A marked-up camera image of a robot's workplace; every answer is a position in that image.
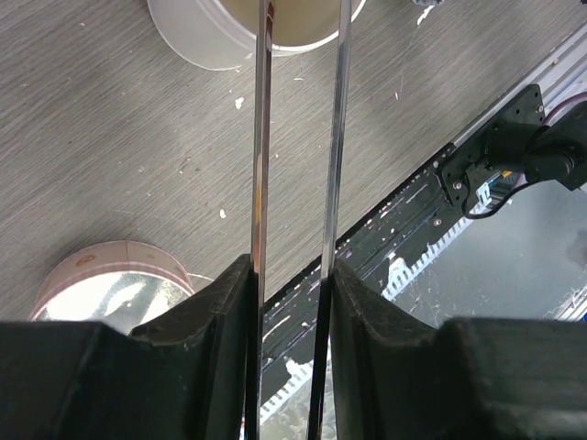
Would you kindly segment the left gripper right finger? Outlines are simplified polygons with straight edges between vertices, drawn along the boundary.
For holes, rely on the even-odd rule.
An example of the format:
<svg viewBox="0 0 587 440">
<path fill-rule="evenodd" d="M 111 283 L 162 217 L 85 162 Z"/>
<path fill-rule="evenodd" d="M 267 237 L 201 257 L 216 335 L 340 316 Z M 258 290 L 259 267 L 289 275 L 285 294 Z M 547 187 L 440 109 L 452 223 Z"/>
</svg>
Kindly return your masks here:
<svg viewBox="0 0 587 440">
<path fill-rule="evenodd" d="M 453 318 L 433 328 L 333 272 L 341 439 L 583 439 L 586 326 Z"/>
</svg>

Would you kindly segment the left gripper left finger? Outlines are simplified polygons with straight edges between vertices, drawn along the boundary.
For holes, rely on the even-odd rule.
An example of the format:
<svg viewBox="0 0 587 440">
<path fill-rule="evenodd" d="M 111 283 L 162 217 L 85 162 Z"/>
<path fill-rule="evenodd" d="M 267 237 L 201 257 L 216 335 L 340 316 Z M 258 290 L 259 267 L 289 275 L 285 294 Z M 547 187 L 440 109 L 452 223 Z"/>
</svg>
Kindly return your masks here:
<svg viewBox="0 0 587 440">
<path fill-rule="evenodd" d="M 98 322 L 1 325 L 4 439 L 236 439 L 250 258 L 129 335 Z"/>
</svg>

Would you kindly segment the pink metal bowl container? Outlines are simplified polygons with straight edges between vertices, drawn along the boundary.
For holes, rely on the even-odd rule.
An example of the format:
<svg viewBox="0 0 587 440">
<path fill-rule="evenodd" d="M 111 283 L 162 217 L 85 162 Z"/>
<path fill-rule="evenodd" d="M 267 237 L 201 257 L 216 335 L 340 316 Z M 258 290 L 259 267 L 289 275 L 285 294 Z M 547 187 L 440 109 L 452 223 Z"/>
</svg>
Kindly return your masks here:
<svg viewBox="0 0 587 440">
<path fill-rule="evenodd" d="M 103 321 L 127 333 L 194 295 L 182 264 L 164 250 L 117 240 L 85 247 L 45 278 L 29 321 Z"/>
</svg>

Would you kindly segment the tall white cylinder container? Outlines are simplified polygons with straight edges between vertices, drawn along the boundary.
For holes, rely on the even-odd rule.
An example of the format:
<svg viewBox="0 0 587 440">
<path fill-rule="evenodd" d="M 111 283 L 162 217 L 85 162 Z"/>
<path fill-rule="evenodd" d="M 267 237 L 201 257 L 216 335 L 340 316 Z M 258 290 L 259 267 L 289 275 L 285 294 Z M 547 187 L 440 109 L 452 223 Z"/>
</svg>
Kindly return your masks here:
<svg viewBox="0 0 587 440">
<path fill-rule="evenodd" d="M 186 61 L 209 71 L 252 63 L 259 28 L 258 0 L 149 0 L 163 40 Z M 338 36 L 340 2 L 272 1 L 272 54 L 316 50 Z"/>
</svg>

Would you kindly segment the metal tongs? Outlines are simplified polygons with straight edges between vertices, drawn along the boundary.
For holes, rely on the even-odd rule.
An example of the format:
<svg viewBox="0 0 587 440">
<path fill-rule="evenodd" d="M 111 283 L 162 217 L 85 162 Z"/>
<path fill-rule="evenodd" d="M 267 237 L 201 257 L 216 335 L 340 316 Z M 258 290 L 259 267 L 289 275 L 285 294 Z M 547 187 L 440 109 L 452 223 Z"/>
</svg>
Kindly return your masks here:
<svg viewBox="0 0 587 440">
<path fill-rule="evenodd" d="M 253 312 L 249 322 L 248 365 L 245 397 L 245 437 L 260 437 L 262 317 L 265 295 L 268 187 L 271 124 L 271 63 L 274 6 L 260 1 L 256 36 L 253 189 L 250 264 Z M 338 55 L 332 113 L 331 146 L 327 174 L 327 199 L 320 262 L 319 300 L 316 318 L 312 388 L 306 437 L 320 439 L 324 411 L 327 347 L 334 291 L 338 206 L 349 94 L 352 3 L 339 7 Z"/>
</svg>

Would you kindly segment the blue denim shorts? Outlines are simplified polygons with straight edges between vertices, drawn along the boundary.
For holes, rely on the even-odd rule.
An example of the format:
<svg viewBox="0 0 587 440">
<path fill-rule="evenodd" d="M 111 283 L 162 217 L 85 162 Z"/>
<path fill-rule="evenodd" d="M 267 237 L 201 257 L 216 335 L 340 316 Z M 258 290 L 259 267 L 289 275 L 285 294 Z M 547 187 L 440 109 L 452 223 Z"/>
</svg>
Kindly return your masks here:
<svg viewBox="0 0 587 440">
<path fill-rule="evenodd" d="M 440 6 L 445 0 L 412 0 L 415 5 L 422 7 Z"/>
</svg>

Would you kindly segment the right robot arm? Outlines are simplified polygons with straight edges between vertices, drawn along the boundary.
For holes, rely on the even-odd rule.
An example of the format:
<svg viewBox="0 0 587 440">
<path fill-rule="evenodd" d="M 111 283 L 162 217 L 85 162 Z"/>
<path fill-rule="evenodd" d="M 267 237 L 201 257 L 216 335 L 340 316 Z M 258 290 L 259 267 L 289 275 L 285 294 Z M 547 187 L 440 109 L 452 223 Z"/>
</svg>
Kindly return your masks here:
<svg viewBox="0 0 587 440">
<path fill-rule="evenodd" d="M 586 103 L 554 125 L 501 124 L 485 140 L 488 169 L 522 172 L 529 183 L 556 181 L 574 191 L 586 183 Z"/>
</svg>

